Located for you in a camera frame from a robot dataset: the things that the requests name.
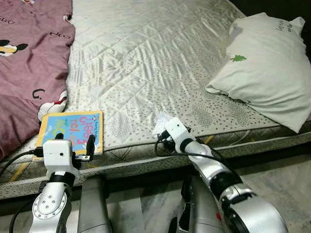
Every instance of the tiled floor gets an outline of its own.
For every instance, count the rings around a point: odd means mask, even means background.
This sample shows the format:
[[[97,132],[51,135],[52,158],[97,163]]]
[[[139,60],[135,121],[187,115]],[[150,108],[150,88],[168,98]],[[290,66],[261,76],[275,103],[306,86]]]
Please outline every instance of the tiled floor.
[[[283,215],[290,233],[311,232],[311,156],[265,163],[238,170],[242,179],[270,201]],[[112,193],[107,200],[115,233],[166,233],[180,204],[182,182]],[[69,233],[77,231],[79,202],[72,203],[67,222]],[[8,232],[11,216],[0,217],[0,233]],[[19,215],[15,233],[27,232],[30,212]]]

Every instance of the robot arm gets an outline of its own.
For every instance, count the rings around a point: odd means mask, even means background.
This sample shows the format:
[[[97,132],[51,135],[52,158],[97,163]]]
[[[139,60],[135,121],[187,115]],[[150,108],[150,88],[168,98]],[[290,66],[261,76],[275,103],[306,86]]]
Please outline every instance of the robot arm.
[[[66,221],[71,212],[71,188],[80,176],[80,165],[72,152],[71,141],[63,135],[43,145],[44,165],[49,181],[33,203],[33,222],[30,233],[65,233]],[[90,135],[86,155],[92,159],[95,137]]]
[[[211,149],[191,136],[178,118],[173,118],[165,129],[175,142],[178,153],[213,156]],[[200,156],[189,155],[203,182],[220,202],[226,223],[237,233],[286,233],[286,224],[276,208],[266,202],[222,163]]]

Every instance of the pillowcase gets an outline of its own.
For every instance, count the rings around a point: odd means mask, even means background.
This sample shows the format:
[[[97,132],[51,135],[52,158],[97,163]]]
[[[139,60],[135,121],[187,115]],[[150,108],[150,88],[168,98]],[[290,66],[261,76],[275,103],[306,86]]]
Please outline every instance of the pillowcase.
[[[311,113],[311,66],[300,37],[305,21],[260,13],[237,19],[225,65],[206,86],[240,99],[296,133]]]

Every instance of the quilted pattern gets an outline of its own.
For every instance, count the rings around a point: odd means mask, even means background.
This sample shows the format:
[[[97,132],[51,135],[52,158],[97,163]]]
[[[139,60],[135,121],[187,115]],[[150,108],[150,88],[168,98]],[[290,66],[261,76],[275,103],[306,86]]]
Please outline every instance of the quilted pattern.
[[[204,90],[237,17],[225,0],[74,1],[67,111],[103,110],[106,147],[152,140],[160,111],[196,135],[275,125]]]

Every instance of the book cover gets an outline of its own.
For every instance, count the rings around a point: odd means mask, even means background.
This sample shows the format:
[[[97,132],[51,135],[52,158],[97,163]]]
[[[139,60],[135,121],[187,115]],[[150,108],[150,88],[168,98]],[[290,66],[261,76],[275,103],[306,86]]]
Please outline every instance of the book cover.
[[[72,141],[72,150],[76,155],[86,154],[88,137],[95,136],[95,152],[103,152],[103,113],[76,112],[76,113],[50,113],[43,117],[37,140],[37,147],[46,141],[55,139],[58,133],[64,139]]]

